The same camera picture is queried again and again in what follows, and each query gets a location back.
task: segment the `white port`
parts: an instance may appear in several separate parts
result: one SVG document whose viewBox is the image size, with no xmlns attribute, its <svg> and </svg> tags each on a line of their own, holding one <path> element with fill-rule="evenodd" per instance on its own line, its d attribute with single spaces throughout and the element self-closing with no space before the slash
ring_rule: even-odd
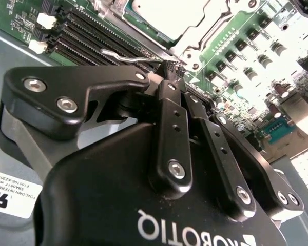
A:
<svg viewBox="0 0 308 246">
<path fill-rule="evenodd" d="M 36 22 L 43 26 L 45 29 L 51 29 L 56 23 L 55 16 L 50 16 L 45 13 L 40 13 L 37 16 Z"/>
<path fill-rule="evenodd" d="M 47 48 L 46 42 L 39 42 L 36 40 L 31 40 L 29 43 L 29 49 L 33 50 L 36 54 L 42 54 Z"/>
</svg>

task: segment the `ram slot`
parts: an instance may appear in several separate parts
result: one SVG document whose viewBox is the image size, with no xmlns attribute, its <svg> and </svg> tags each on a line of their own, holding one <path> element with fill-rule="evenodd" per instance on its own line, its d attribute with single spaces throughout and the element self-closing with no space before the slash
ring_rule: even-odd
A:
<svg viewBox="0 0 308 246">
<path fill-rule="evenodd" d="M 75 63 L 76 65 L 79 65 L 79 66 L 95 65 L 94 63 L 92 63 L 88 59 L 82 57 L 81 55 L 79 55 L 75 52 L 73 52 L 68 47 L 65 47 L 62 44 L 57 45 L 55 52 L 57 54 L 65 57 L 65 58 L 67 58 L 68 60 L 70 60 L 71 62 L 73 62 L 73 63 Z"/>
<path fill-rule="evenodd" d="M 146 55 L 144 55 L 137 47 L 122 39 L 86 13 L 73 8 L 70 15 L 68 15 L 68 18 L 81 25 L 84 29 L 96 35 L 101 40 L 106 41 L 106 43 L 113 46 L 113 48 L 123 50 L 122 53 L 125 56 L 128 56 L 127 53 L 129 53 L 129 57 L 146 57 Z"/>
<path fill-rule="evenodd" d="M 118 61 L 115 62 L 113 60 L 105 58 L 104 56 L 97 55 L 92 49 L 89 49 L 88 47 L 83 46 L 79 41 L 71 40 L 66 36 L 63 36 L 59 40 L 59 43 L 75 51 L 77 54 L 80 54 L 83 57 L 86 57 L 87 59 L 92 61 L 94 65 L 100 65 L 100 66 L 102 65 L 122 65 Z"/>
</svg>

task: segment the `metal lever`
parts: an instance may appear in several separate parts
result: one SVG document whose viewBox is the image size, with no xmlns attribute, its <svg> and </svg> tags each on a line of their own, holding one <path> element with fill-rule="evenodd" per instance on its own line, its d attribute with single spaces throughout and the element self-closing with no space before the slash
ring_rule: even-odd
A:
<svg viewBox="0 0 308 246">
<path fill-rule="evenodd" d="M 220 207 L 233 220 L 243 222 L 256 213 L 256 202 L 247 186 L 220 127 L 208 120 L 202 103 L 190 93 L 184 94 L 191 117 L 191 128 L 211 152 L 214 165 L 211 176 L 217 177 Z"/>
<path fill-rule="evenodd" d="M 285 221 L 300 215 L 303 212 L 300 197 L 233 124 L 221 114 L 212 115 L 210 120 L 222 129 L 254 197 L 269 217 Z"/>
</svg>

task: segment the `sticker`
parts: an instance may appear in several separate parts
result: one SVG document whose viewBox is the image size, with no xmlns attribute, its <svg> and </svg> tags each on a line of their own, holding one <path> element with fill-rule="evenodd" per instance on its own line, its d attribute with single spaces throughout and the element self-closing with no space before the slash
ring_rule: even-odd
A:
<svg viewBox="0 0 308 246">
<path fill-rule="evenodd" d="M 0 172 L 0 212 L 29 218 L 41 190 L 39 184 Z"/>
</svg>

